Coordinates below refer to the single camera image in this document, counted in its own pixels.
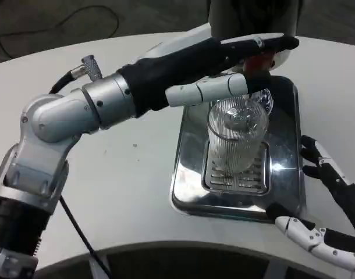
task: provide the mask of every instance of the red component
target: red component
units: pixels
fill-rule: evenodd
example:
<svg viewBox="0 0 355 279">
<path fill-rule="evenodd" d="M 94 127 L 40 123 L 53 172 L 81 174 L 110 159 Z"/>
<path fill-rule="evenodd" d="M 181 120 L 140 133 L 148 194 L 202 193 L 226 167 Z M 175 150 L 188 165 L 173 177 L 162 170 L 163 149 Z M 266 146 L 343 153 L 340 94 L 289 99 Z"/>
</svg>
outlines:
<svg viewBox="0 0 355 279">
<path fill-rule="evenodd" d="M 246 59 L 243 66 L 244 72 L 251 74 L 257 71 L 269 70 L 273 66 L 274 53 L 262 53 Z"/>
</svg>

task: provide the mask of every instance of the stainless steel tray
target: stainless steel tray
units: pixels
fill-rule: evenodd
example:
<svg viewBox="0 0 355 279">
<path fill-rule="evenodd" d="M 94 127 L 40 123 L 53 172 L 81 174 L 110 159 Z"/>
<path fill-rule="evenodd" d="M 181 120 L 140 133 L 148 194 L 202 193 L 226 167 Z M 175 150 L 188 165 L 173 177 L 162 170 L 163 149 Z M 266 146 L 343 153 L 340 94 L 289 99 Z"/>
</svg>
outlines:
<svg viewBox="0 0 355 279">
<path fill-rule="evenodd" d="M 287 78 L 270 89 L 275 100 L 265 136 L 270 159 L 270 184 L 262 195 L 208 189 L 203 185 L 208 141 L 208 104 L 186 107 L 177 146 L 171 199 L 187 214 L 267 221 L 265 208 L 281 203 L 298 214 L 305 203 L 301 157 L 297 89 Z"/>
</svg>

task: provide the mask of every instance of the black glove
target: black glove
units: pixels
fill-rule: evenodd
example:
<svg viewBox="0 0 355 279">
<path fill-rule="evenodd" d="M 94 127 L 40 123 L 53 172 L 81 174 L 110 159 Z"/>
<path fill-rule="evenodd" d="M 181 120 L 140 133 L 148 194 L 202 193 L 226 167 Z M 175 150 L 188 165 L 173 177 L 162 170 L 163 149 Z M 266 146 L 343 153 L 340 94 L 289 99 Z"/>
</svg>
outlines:
<svg viewBox="0 0 355 279">
<path fill-rule="evenodd" d="M 302 148 L 300 154 L 315 164 L 315 166 L 304 166 L 303 172 L 309 177 L 322 181 L 355 229 L 355 184 L 346 184 L 344 174 L 332 160 L 324 162 L 323 159 L 329 156 L 325 151 L 323 152 L 325 154 L 321 154 L 322 149 L 319 150 L 319 144 L 316 143 L 317 141 L 313 138 L 301 136 L 301 144 L 305 148 Z"/>
</svg>

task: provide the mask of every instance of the gray floor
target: gray floor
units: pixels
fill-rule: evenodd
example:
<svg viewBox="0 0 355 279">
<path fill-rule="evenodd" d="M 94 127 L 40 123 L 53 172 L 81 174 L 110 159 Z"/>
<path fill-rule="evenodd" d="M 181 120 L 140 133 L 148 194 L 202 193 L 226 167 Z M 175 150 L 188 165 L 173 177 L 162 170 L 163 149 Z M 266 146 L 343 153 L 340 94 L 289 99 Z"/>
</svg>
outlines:
<svg viewBox="0 0 355 279">
<path fill-rule="evenodd" d="M 305 0 L 298 35 L 355 45 L 355 0 Z M 87 5 L 106 5 L 120 19 L 116 37 L 183 31 L 206 20 L 206 0 L 0 0 L 0 34 L 52 27 L 72 11 Z M 106 38 L 116 26 L 105 10 L 75 15 L 62 27 L 46 33 L 3 38 L 12 56 Z"/>
</svg>

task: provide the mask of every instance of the metal drip tray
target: metal drip tray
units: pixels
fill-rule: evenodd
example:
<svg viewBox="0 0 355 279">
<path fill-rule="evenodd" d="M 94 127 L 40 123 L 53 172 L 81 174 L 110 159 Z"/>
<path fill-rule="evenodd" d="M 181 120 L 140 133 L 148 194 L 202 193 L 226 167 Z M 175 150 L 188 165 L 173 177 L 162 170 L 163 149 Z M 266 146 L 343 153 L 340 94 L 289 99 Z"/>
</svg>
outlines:
<svg viewBox="0 0 355 279">
<path fill-rule="evenodd" d="M 254 163 L 245 171 L 230 174 L 217 167 L 211 157 L 207 143 L 206 164 L 204 168 L 203 186 L 211 191 L 223 191 L 242 195 L 259 195 L 266 193 L 270 188 L 270 159 L 268 145 L 262 143 Z"/>
<path fill-rule="evenodd" d="M 184 109 L 171 184 L 176 210 L 257 221 L 267 221 L 265 208 L 273 202 L 295 214 L 300 212 L 305 194 L 297 90 L 287 78 L 276 80 L 269 88 L 275 102 L 263 149 L 254 165 L 238 176 L 228 177 L 212 165 L 208 154 L 209 105 Z"/>
</svg>

